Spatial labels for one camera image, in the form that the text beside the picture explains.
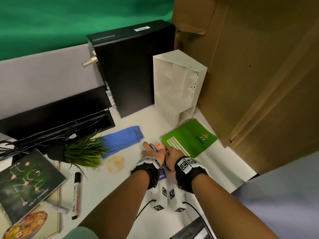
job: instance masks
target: pink eraser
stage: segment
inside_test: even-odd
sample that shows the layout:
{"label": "pink eraser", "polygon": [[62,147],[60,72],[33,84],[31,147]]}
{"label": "pink eraser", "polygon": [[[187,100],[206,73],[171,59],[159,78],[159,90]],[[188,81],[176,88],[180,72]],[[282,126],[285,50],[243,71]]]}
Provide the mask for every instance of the pink eraser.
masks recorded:
{"label": "pink eraser", "polygon": [[158,143],[154,145],[155,148],[157,149],[157,151],[159,151],[160,149],[164,149],[165,150],[165,146],[162,143]]}

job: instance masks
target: wristband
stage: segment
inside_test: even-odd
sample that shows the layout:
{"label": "wristband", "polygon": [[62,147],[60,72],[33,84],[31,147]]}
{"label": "wristband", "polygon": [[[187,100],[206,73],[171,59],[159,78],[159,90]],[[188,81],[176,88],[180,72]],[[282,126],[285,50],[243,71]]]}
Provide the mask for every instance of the wristband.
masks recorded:
{"label": "wristband", "polygon": [[138,170],[145,170],[150,177],[148,184],[148,190],[157,186],[160,177],[160,162],[155,157],[144,157],[141,158],[134,168],[131,170],[131,174]]}
{"label": "wristband", "polygon": [[207,170],[203,165],[187,156],[177,160],[175,171],[178,187],[190,193],[193,193],[193,179],[199,174],[208,175]]}

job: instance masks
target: book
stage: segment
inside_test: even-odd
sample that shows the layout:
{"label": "book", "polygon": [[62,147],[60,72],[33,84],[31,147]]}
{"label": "book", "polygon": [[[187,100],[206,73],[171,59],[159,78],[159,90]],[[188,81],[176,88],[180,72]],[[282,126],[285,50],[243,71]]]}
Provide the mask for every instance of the book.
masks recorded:
{"label": "book", "polygon": [[172,146],[181,150],[186,156],[196,158],[212,145],[217,137],[197,119],[190,118],[161,136],[161,140],[164,146]]}
{"label": "book", "polygon": [[[58,170],[59,162],[53,164]],[[55,190],[46,201],[58,205],[60,203],[61,187]],[[0,213],[0,238],[11,239],[47,239],[60,233],[60,213],[42,204],[38,205],[16,226],[10,227],[4,214]]]}
{"label": "book", "polygon": [[37,149],[0,172],[0,209],[9,224],[18,224],[66,181]]}

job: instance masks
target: person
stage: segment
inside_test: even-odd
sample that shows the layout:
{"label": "person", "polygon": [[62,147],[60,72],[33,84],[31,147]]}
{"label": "person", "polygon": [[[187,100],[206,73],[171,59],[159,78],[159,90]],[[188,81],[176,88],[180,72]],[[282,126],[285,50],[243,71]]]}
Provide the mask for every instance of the person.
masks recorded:
{"label": "person", "polygon": [[[160,164],[165,160],[167,167],[176,172],[178,186],[196,196],[217,239],[278,238],[255,214],[210,178],[202,166],[188,166],[190,163],[187,165],[187,159],[197,165],[199,163],[186,157],[182,151],[166,147],[156,152],[147,142],[143,143],[143,147],[145,150],[141,154],[144,159],[156,158],[154,161]],[[141,164],[143,158],[131,171],[131,175],[64,239],[122,239],[128,236],[146,190],[157,183],[156,177],[158,179],[159,174],[156,164]]]}

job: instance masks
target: green grass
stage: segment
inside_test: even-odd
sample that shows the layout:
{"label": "green grass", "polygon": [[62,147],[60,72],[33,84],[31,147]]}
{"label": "green grass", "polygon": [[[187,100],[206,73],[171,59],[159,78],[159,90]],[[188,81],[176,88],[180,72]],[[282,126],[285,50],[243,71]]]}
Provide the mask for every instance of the green grass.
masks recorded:
{"label": "green grass", "polygon": [[94,136],[98,132],[91,134],[90,136],[68,143],[64,149],[65,160],[79,167],[85,166],[98,170],[102,165],[102,156],[107,154],[108,148],[103,147],[103,141],[101,137]]}

